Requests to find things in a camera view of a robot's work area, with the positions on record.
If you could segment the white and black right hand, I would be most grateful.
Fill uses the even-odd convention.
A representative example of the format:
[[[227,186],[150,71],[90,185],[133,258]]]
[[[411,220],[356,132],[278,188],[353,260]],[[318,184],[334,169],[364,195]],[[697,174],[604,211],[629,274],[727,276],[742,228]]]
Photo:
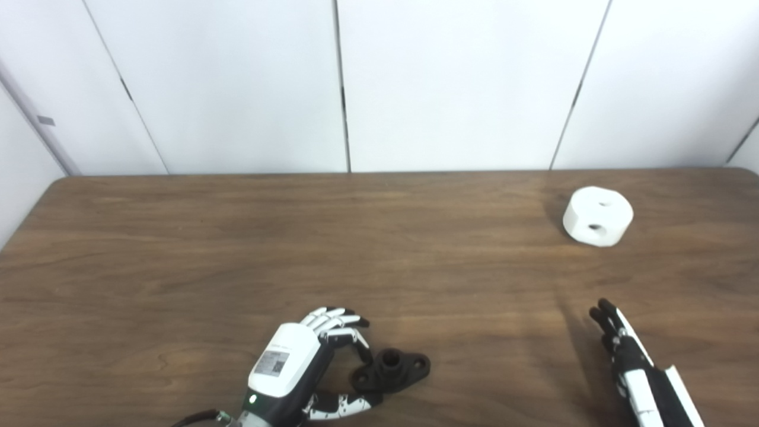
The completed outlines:
[[[611,359],[616,389],[637,426],[704,425],[675,365],[657,367],[617,305],[600,298],[589,316],[602,330],[600,340]]]

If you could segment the white and black left hand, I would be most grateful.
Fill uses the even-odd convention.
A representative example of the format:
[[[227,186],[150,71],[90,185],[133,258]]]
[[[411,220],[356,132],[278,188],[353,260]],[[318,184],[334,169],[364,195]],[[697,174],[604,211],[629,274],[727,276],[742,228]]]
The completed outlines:
[[[303,426],[347,418],[383,403],[382,394],[318,391],[334,352],[355,347],[364,363],[371,347],[359,332],[369,321],[347,308],[320,307],[299,322],[279,325],[250,371],[242,426]]]

